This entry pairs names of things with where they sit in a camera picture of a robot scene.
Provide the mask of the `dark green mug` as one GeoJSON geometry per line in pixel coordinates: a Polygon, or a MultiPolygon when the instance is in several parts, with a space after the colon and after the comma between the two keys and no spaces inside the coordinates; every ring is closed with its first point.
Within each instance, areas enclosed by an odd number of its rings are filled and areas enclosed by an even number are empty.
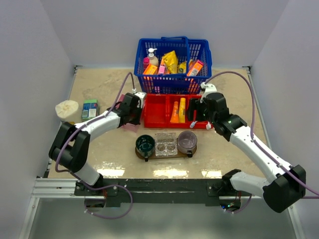
{"type": "Polygon", "coordinates": [[[148,162],[149,158],[154,154],[155,151],[155,140],[152,136],[144,134],[137,138],[136,147],[138,154],[148,162]]]}

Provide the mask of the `translucent purple mug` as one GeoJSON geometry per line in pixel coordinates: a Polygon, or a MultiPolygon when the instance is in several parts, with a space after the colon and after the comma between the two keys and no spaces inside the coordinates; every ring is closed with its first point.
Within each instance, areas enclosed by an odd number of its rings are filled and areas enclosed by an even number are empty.
{"type": "Polygon", "coordinates": [[[183,131],[177,138],[177,149],[179,152],[192,158],[197,149],[197,137],[191,131],[183,131]]]}

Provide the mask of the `clear acrylic toothbrush holder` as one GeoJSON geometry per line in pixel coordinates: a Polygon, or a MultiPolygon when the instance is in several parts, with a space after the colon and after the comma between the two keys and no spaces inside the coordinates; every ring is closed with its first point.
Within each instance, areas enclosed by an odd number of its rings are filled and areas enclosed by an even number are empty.
{"type": "Polygon", "coordinates": [[[176,133],[156,133],[155,134],[155,154],[156,156],[169,156],[177,154],[176,133]]]}

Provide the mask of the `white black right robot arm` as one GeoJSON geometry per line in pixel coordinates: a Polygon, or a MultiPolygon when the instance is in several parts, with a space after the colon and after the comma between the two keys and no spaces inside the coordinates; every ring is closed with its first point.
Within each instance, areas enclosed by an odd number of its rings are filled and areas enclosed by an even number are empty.
{"type": "Polygon", "coordinates": [[[264,199],[276,213],[281,213],[306,194],[306,171],[292,166],[268,148],[238,115],[231,114],[222,93],[189,101],[187,118],[211,123],[217,134],[238,147],[261,170],[264,177],[234,169],[222,179],[222,190],[232,196],[244,191],[264,199]]]}

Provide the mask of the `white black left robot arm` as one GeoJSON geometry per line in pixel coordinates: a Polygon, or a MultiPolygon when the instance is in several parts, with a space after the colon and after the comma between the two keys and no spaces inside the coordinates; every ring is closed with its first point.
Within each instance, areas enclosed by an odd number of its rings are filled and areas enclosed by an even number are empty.
{"type": "Polygon", "coordinates": [[[91,120],[63,123],[49,150],[49,158],[86,183],[91,195],[99,195],[103,191],[103,176],[87,162],[89,144],[110,130],[126,124],[139,125],[146,95],[126,93],[122,101],[91,120]]]}

